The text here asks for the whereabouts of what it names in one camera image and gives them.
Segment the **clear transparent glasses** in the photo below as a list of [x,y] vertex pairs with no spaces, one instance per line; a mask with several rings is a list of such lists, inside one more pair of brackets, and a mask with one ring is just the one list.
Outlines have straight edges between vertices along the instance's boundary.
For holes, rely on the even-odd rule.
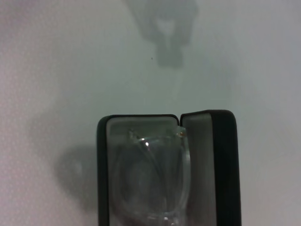
[[111,167],[111,215],[116,226],[186,226],[191,163],[186,131],[128,133]]

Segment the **black glasses case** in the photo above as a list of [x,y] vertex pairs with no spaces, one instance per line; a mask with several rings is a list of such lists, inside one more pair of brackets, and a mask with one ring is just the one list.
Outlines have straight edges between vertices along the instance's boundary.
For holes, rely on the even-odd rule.
[[129,131],[139,136],[164,135],[182,127],[190,151],[190,193],[186,226],[241,226],[238,135],[228,110],[103,117],[97,126],[98,226],[116,226],[111,215],[111,167],[128,143]]

